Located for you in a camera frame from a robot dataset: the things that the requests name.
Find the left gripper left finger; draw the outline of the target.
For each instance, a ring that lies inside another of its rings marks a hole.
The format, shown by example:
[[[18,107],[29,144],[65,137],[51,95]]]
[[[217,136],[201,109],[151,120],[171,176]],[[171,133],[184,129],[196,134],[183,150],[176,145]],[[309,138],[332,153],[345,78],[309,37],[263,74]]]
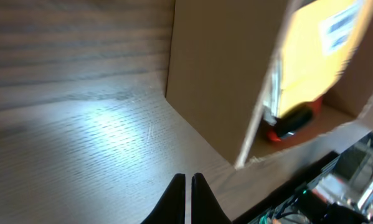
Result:
[[[186,176],[175,174],[151,213],[141,224],[184,224]]]

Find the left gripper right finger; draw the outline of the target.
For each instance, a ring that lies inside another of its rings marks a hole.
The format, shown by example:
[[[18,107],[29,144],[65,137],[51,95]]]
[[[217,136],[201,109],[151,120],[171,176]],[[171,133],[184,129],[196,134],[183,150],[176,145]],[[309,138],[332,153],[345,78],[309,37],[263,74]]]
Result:
[[[192,224],[231,224],[203,174],[195,173],[191,185]]]

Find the long orange utility knife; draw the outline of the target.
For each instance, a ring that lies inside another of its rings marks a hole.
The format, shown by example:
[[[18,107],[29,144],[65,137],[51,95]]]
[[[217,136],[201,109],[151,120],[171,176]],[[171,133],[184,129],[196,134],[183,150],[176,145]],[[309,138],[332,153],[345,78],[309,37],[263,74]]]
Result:
[[[270,142],[281,142],[295,135],[319,114],[322,101],[323,97],[320,96],[314,101],[305,101],[290,109],[284,116],[277,118],[275,124],[271,125],[267,131],[267,139]]]

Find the brown cardboard box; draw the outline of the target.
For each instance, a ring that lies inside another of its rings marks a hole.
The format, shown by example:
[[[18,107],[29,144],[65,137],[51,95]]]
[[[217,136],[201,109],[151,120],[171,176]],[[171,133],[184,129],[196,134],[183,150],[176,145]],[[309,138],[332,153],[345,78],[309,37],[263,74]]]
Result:
[[[314,140],[373,130],[373,16],[315,119],[270,142],[278,118],[280,49],[305,1],[177,1],[166,87],[168,103],[236,169]]]

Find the yellow sticky note pad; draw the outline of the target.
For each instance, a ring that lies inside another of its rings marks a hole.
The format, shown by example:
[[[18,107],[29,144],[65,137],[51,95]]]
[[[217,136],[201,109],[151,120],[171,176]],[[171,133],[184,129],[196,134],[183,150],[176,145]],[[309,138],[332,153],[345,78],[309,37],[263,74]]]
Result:
[[[280,49],[278,118],[317,100],[341,78],[372,16],[373,0],[305,1],[293,13]]]

